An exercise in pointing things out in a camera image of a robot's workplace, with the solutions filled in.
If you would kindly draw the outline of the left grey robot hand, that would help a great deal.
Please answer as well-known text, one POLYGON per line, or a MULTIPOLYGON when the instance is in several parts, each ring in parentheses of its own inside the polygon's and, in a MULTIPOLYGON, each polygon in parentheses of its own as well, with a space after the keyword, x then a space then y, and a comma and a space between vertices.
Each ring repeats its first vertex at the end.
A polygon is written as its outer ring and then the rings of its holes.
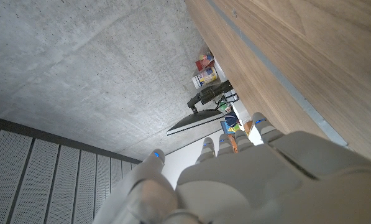
POLYGON ((371 223, 371 160, 304 131, 284 134, 262 113, 254 145, 237 131, 203 143, 172 186, 154 150, 111 192, 95 223, 371 223))

